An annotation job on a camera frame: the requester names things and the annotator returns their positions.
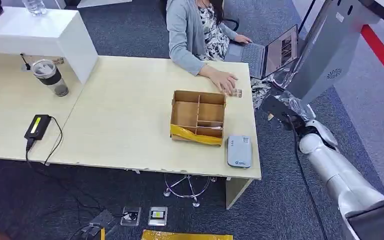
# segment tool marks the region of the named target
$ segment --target yellow tape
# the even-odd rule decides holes
[[[197,135],[181,126],[170,124],[170,134],[208,145],[222,145],[223,139],[213,136]]]
[[[142,240],[233,240],[233,236],[144,230],[142,234]]]
[[[100,230],[100,240],[105,240],[105,228],[101,228]]]

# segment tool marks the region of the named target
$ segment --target laptop screen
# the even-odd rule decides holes
[[[276,72],[298,57],[297,25],[266,46],[266,63],[263,78]]]

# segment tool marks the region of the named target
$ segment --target cardboard box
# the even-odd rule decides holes
[[[222,145],[226,107],[224,94],[177,90],[171,105],[172,125],[198,136],[220,139],[217,145]],[[172,130],[170,136],[173,140],[193,141],[174,134]]]

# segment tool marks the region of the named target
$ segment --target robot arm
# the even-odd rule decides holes
[[[347,240],[384,240],[384,195],[377,191],[338,150],[332,132],[317,120],[304,120],[273,96],[263,109],[298,135],[307,155],[343,220]]]

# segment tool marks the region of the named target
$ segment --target travel mug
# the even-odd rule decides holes
[[[31,66],[34,76],[45,84],[58,97],[64,97],[69,93],[64,79],[57,66],[51,60],[42,59]]]

